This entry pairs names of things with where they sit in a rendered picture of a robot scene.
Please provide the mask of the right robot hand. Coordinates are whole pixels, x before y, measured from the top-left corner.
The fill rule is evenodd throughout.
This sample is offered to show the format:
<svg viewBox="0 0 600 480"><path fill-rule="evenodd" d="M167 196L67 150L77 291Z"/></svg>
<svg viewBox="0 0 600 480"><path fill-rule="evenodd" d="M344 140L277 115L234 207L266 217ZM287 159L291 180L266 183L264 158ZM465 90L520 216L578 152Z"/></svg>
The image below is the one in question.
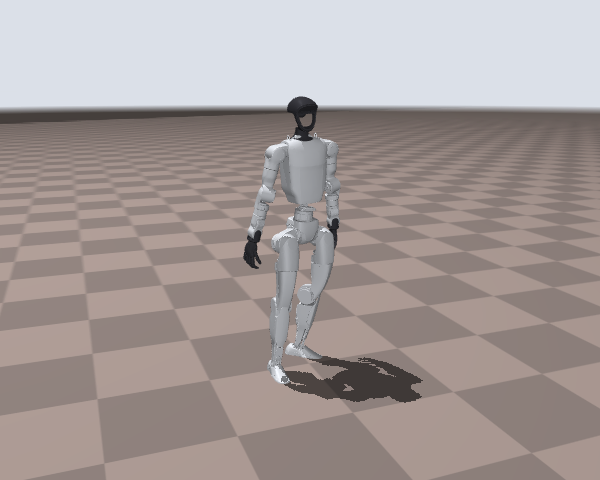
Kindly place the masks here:
<svg viewBox="0 0 600 480"><path fill-rule="evenodd" d="M251 238L250 236L247 236L248 242L244 249L245 250L244 256L243 256L244 260L246 261L246 263L248 265L251 266L251 268L255 268L255 269L259 269L259 267L256 267L256 265L255 265L255 258L256 258L257 262L259 264L261 264L261 260L259 259L258 254L257 254L257 243L260 242L260 238L261 238L260 230L257 230L255 232L254 239Z"/></svg>

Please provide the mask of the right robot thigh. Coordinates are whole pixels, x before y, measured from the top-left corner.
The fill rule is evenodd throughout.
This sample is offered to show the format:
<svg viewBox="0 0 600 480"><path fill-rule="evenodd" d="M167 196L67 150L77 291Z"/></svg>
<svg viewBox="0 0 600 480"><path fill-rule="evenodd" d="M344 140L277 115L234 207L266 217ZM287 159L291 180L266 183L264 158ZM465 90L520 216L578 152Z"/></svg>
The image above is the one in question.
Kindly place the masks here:
<svg viewBox="0 0 600 480"><path fill-rule="evenodd" d="M275 234L271 240L274 251L279 253L275 263L276 270L276 306L280 312L282 307L292 309L297 271L299 269L299 243L295 237L295 229L288 228Z"/></svg>

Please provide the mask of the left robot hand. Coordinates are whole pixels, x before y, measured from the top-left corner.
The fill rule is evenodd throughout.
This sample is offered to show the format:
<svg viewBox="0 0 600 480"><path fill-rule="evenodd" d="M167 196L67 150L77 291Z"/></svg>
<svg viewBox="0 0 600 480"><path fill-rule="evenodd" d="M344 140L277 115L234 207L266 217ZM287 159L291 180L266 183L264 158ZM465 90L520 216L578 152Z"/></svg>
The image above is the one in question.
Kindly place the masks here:
<svg viewBox="0 0 600 480"><path fill-rule="evenodd" d="M332 220L332 226L327 224L327 227L329 228L329 231L333 233L334 236L334 250L336 248L337 245L337 229L339 228L339 220L337 218L334 218Z"/></svg>

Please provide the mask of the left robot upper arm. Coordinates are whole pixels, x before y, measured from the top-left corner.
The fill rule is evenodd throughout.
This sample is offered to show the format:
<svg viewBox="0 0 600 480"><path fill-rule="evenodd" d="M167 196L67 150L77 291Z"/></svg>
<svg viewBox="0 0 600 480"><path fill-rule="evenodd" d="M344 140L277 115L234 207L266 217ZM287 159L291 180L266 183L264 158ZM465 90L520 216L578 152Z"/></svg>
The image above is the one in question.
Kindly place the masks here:
<svg viewBox="0 0 600 480"><path fill-rule="evenodd" d="M327 139L323 139L327 145L327 165L326 165L326 185L324 191L333 193L341 187L340 181L334 177L337 169L337 154L339 151L338 145Z"/></svg>

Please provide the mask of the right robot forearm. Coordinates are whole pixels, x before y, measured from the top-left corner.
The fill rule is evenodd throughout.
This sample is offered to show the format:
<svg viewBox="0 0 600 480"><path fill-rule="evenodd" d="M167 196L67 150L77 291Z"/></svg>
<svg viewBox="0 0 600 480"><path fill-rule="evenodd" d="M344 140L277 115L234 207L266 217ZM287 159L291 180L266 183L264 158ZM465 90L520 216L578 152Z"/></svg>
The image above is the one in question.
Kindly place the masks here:
<svg viewBox="0 0 600 480"><path fill-rule="evenodd" d="M262 235L262 229L265 225L266 214L267 214L267 211L269 210L269 205L266 204L266 202L260 201L261 197L262 197L262 193L263 193L263 187L261 187L258 191L255 205L254 205L255 209L254 209L253 216L251 219L250 227L248 229L248 236L250 236L253 239L254 239L255 232L257 230L260 230L261 235Z"/></svg>

